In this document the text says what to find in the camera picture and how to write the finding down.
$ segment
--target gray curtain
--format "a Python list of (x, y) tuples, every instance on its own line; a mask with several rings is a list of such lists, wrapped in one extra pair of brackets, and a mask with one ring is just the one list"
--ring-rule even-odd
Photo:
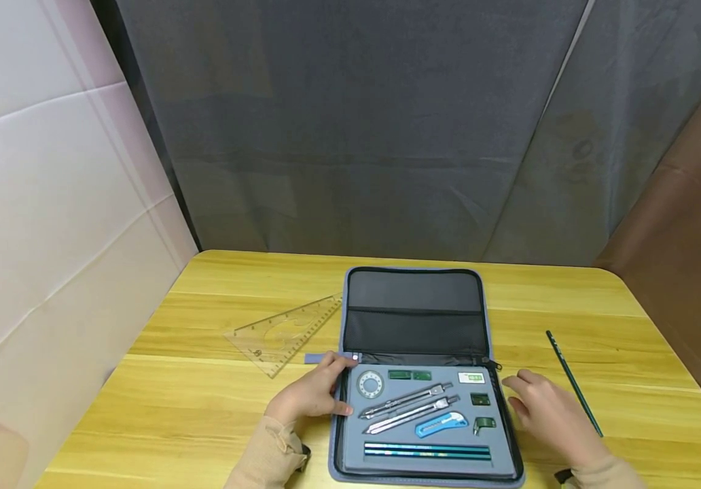
[(118, 7), (203, 249), (589, 264), (701, 99), (695, 0)]

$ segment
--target drawing tool case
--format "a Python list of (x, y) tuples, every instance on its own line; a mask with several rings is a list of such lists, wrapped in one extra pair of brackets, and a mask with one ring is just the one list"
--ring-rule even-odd
[[(478, 273), (351, 268), (345, 276), (339, 350), (357, 356), (359, 366), (342, 375), (335, 393), (355, 411), (331, 420), (329, 472), (334, 479), (454, 488), (524, 484)], [(436, 393), (391, 408), (392, 400), (429, 388)], [(439, 399), (453, 402), (423, 407)], [(419, 408), (434, 411), (381, 432), (372, 429), (409, 419)], [(361, 417), (384, 409), (389, 410)]]

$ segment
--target beige sleeve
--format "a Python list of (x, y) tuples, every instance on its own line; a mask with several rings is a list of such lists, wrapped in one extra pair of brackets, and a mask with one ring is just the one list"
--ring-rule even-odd
[(283, 489), (307, 458), (293, 424), (283, 426), (264, 416), (223, 488)]
[(646, 489), (636, 471), (622, 458), (609, 457), (592, 467), (572, 468), (565, 483), (570, 489)]

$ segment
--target wood grain surface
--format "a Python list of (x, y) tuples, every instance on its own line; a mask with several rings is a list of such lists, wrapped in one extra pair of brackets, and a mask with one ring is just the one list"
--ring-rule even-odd
[[(300, 365), (301, 354), (336, 349), (340, 314), (273, 380), (223, 333), (341, 292), (346, 270), (364, 264), (478, 271), (503, 375), (526, 367), (570, 390), (545, 336), (551, 329), (609, 447), (651, 488), (701, 488), (701, 390), (616, 276), (593, 268), (232, 251), (192, 259), (37, 487), (221, 488), (268, 400), (310, 369)], [(299, 433), (313, 458), (290, 487), (345, 485), (326, 468), (328, 418), (307, 420)], [(560, 459), (517, 434), (525, 487), (556, 487)]]

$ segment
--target blue utility knife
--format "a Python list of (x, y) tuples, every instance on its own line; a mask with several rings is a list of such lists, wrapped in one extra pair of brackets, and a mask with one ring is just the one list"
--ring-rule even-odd
[(428, 437), (438, 431), (449, 428), (462, 428), (468, 426), (467, 419), (459, 412), (447, 412), (443, 416), (424, 421), (416, 427), (416, 436), (419, 438)]

